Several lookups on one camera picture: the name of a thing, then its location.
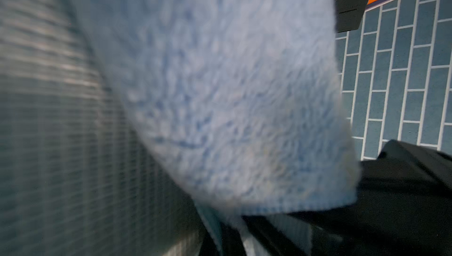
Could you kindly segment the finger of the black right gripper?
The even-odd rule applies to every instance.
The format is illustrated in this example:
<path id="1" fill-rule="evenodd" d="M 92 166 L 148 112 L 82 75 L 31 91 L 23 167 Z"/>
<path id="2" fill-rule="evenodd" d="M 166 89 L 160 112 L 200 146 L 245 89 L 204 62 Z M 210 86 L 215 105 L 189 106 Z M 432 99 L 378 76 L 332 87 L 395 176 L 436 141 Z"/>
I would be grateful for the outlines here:
<path id="1" fill-rule="evenodd" d="M 244 216 L 248 231 L 271 256 L 309 256 L 311 226 L 285 214 Z"/>

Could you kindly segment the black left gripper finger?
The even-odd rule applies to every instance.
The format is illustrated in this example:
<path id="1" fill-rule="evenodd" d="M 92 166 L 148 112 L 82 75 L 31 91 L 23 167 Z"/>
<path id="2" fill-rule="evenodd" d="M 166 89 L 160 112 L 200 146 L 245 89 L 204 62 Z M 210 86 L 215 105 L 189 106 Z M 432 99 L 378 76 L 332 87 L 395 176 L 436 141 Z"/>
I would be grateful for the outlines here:
<path id="1" fill-rule="evenodd" d="M 206 233 L 199 256 L 246 256 L 239 232 L 220 223 L 220 247 L 218 248 L 210 233 Z"/>

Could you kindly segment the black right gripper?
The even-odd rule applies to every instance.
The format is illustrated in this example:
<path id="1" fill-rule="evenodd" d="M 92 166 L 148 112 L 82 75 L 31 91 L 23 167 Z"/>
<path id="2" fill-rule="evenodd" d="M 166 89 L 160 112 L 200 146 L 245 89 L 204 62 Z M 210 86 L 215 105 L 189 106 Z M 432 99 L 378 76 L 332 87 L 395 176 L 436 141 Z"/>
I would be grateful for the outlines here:
<path id="1" fill-rule="evenodd" d="M 294 217 L 401 256 L 452 253 L 452 158 L 391 140 L 361 163 L 356 201 Z"/>

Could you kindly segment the light blue cleaning cloth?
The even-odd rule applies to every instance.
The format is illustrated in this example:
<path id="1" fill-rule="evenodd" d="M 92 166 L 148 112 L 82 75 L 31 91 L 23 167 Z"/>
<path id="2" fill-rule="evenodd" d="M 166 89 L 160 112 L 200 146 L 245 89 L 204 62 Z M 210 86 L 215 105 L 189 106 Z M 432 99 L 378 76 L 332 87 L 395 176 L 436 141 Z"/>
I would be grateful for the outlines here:
<path id="1" fill-rule="evenodd" d="M 334 0 L 69 0 L 142 142 L 237 215 L 355 202 Z"/>

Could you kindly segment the clear grey document bag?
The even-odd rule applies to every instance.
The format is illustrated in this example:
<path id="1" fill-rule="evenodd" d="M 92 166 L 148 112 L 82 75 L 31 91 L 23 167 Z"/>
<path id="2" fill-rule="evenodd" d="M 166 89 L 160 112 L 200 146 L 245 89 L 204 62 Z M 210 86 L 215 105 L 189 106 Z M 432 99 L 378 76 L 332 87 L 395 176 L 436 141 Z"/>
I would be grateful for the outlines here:
<path id="1" fill-rule="evenodd" d="M 67 0 L 1 0 L 1 254 L 195 256 L 204 235 Z"/>

